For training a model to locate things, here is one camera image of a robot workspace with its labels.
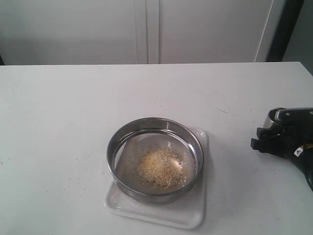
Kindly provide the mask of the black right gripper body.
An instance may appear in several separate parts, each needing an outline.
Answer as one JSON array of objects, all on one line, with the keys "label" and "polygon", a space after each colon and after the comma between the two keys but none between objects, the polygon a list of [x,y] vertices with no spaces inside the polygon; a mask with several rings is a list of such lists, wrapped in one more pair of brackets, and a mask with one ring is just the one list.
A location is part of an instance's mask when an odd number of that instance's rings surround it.
[{"label": "black right gripper body", "polygon": [[313,123],[282,122],[279,157],[295,166],[313,165]]}]

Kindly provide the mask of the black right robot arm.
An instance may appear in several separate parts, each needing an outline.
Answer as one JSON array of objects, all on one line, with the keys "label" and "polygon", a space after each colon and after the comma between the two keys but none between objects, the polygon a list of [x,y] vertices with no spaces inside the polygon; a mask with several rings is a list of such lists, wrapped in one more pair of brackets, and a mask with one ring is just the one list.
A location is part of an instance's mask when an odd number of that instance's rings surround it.
[{"label": "black right robot arm", "polygon": [[296,126],[258,127],[257,138],[251,139],[253,150],[290,161],[313,188],[313,134]]}]

